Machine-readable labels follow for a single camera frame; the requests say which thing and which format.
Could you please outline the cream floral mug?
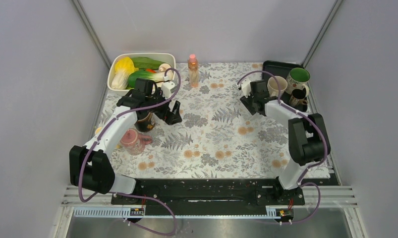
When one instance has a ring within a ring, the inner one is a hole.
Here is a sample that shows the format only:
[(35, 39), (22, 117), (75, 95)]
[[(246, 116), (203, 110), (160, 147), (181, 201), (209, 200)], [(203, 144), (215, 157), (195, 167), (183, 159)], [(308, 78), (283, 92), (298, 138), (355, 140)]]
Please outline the cream floral mug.
[(285, 78), (281, 76), (270, 77), (268, 80), (268, 91), (271, 97), (282, 96), (285, 92), (288, 83)]

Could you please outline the brown striped small mug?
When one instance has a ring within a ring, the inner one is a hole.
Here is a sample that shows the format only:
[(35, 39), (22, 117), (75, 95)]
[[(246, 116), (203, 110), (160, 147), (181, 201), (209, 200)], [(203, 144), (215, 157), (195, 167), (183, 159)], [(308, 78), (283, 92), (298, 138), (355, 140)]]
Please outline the brown striped small mug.
[(300, 105), (307, 106), (308, 101), (306, 98), (307, 98), (307, 90), (306, 89), (294, 89), (291, 92), (288, 104), (294, 108), (296, 108)]

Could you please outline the black serving tray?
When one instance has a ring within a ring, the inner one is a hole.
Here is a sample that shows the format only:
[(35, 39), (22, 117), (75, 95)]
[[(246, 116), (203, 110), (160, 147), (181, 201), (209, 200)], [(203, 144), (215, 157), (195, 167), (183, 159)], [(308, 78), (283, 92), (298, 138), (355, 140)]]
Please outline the black serving tray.
[[(281, 76), (286, 79), (287, 75), (293, 68), (304, 68), (302, 65), (299, 64), (294, 64), (294, 63), (288, 63), (288, 62), (278, 62), (278, 61), (272, 61), (272, 60), (267, 60), (263, 62), (262, 69), (264, 71), (268, 71), (272, 73), (275, 76)], [(261, 78), (268, 82), (270, 76), (267, 74), (262, 73)], [(309, 92), (309, 88), (307, 84), (306, 86), (300, 86), (298, 89), (303, 90), (305, 93)], [(282, 94), (281, 100), (283, 100), (285, 103), (289, 105), (289, 100), (291, 98), (291, 95), (287, 93), (286, 91)], [(302, 111), (302, 112), (307, 112), (308, 110), (308, 102), (302, 104), (301, 102), (298, 103), (295, 107), (296, 109)]]

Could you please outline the beige upside-down mug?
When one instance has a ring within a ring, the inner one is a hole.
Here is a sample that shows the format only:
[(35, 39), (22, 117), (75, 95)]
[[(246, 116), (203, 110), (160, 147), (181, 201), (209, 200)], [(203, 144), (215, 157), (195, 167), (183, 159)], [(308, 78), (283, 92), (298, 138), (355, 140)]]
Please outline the beige upside-down mug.
[(300, 89), (305, 91), (305, 97), (309, 94), (308, 82), (310, 80), (310, 73), (304, 68), (293, 68), (287, 75), (287, 88), (286, 93), (292, 94), (295, 89)]

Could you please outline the pink glass mug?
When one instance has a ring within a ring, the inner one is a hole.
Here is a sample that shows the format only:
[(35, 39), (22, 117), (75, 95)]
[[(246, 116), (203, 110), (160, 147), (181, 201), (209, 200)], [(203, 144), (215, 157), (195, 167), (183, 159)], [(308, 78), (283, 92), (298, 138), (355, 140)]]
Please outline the pink glass mug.
[(121, 138), (120, 145), (125, 148), (130, 155), (136, 156), (143, 153), (145, 146), (153, 142), (152, 137), (143, 135), (137, 130), (130, 128)]

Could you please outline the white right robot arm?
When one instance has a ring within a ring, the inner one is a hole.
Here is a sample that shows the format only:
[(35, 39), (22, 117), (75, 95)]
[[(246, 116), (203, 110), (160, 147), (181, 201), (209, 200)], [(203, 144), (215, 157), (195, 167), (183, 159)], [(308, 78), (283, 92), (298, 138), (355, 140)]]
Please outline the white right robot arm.
[(286, 204), (292, 199), (292, 189), (301, 185), (308, 170), (320, 165), (330, 154), (324, 119), (320, 114), (304, 113), (271, 96), (264, 80), (244, 79), (238, 85), (243, 93), (240, 100), (252, 115), (272, 118), (288, 129), (290, 161), (278, 177), (279, 187), (273, 190), (274, 200)]

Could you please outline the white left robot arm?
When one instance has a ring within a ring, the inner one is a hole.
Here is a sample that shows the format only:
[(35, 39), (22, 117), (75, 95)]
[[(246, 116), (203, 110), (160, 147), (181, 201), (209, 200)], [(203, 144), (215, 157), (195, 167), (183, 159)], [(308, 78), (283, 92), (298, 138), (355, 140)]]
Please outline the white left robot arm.
[(179, 84), (164, 82), (160, 87), (154, 81), (137, 79), (134, 89), (122, 96), (112, 116), (100, 132), (83, 146), (73, 146), (69, 152), (70, 182), (79, 190), (88, 189), (95, 193), (123, 193), (131, 204), (142, 199), (142, 191), (136, 179), (114, 172), (110, 158), (124, 134), (139, 120), (150, 113), (168, 125), (182, 121), (179, 114), (180, 102), (170, 102), (177, 94)]

